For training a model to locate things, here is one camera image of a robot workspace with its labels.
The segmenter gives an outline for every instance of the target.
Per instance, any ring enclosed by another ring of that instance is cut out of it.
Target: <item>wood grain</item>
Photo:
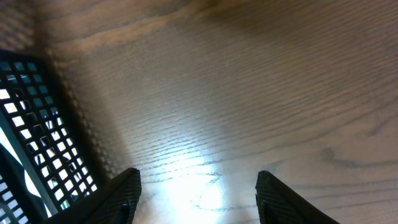
[[[269,170],[341,223],[398,222],[398,2],[38,1],[134,223],[259,223]]]

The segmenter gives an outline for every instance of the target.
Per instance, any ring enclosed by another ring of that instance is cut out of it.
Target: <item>wooden surface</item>
[[[259,223],[269,170],[341,223],[398,222],[398,1],[32,5],[139,223]]]

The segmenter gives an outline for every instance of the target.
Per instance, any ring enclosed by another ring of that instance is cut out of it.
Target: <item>wooden table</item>
[[[259,223],[260,170],[398,222],[398,1],[29,6],[109,175],[141,170],[134,223]]]

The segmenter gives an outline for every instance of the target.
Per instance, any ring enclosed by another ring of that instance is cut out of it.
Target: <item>black grid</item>
[[[14,198],[11,190],[0,175],[0,223],[20,223],[28,222],[24,211]]]
[[[34,62],[0,61],[1,111],[58,211],[96,190],[86,162]]]

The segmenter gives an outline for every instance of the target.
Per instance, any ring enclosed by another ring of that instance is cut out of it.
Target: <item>brown wooden tabletop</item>
[[[259,223],[260,170],[341,223],[398,222],[398,1],[29,7],[109,176],[141,170],[133,223]]]

